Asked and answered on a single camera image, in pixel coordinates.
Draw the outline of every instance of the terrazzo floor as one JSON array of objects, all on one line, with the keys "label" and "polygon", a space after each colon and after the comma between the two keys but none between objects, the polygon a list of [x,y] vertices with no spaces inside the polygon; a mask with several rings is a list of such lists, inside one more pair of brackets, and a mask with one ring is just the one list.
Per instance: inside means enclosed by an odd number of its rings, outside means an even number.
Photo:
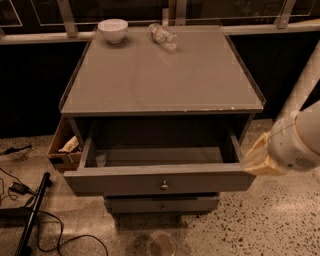
[{"label": "terrazzo floor", "polygon": [[[272,125],[271,120],[255,120],[241,149]],[[203,215],[135,214],[111,216],[102,197],[77,197],[47,159],[53,136],[0,140],[0,151],[32,145],[0,156],[0,167],[35,189],[44,172],[51,174],[41,210],[64,223],[62,242],[90,234],[108,248],[110,256],[211,256],[211,255],[320,255],[319,170],[290,172],[281,177],[257,177],[245,192],[220,194],[218,208]],[[0,173],[4,195],[14,180]],[[1,209],[24,205],[29,196],[16,201],[5,198]],[[41,215],[40,246],[53,248],[60,232],[57,220]],[[58,255],[37,248],[35,226],[29,245],[32,255]],[[14,255],[23,228],[0,224],[0,255]],[[61,248],[61,255],[105,255],[100,243],[84,237]]]}]

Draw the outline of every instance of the metal stand leg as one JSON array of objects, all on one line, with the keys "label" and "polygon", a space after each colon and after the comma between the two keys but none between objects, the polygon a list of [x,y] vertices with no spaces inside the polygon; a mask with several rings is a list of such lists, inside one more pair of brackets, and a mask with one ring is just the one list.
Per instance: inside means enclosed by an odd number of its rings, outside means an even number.
[{"label": "metal stand leg", "polygon": [[42,178],[42,181],[41,181],[41,184],[40,184],[40,187],[39,187],[36,199],[35,199],[34,206],[31,210],[29,219],[28,219],[28,221],[25,225],[25,228],[23,230],[23,233],[22,233],[22,236],[20,239],[20,243],[18,245],[18,249],[15,254],[16,256],[20,256],[20,255],[25,256],[25,255],[30,255],[30,253],[31,253],[31,249],[27,246],[27,244],[28,244],[28,240],[29,240],[31,231],[32,231],[34,222],[36,220],[36,217],[37,217],[37,214],[38,214],[41,202],[42,202],[42,198],[43,198],[44,193],[46,191],[46,188],[48,186],[50,186],[52,183],[49,178],[50,178],[50,173],[46,172],[43,175],[43,178]]}]

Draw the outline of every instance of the plastic bottle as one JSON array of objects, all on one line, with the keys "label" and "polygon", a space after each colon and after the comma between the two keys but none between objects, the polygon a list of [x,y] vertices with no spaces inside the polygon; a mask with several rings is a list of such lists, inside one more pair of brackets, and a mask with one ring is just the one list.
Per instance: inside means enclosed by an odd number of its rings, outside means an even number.
[{"label": "plastic bottle", "polygon": [[178,37],[167,28],[161,26],[158,23],[153,23],[149,26],[151,30],[151,36],[154,41],[162,45],[170,52],[174,52],[178,47]]}]

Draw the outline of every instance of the drawer knob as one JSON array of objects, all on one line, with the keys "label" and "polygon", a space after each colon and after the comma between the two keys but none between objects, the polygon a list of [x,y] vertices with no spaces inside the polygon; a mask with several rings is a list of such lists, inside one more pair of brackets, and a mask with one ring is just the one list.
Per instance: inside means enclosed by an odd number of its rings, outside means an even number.
[{"label": "drawer knob", "polygon": [[167,184],[167,181],[163,180],[161,185],[161,190],[168,190],[168,189],[169,189],[169,186]]}]

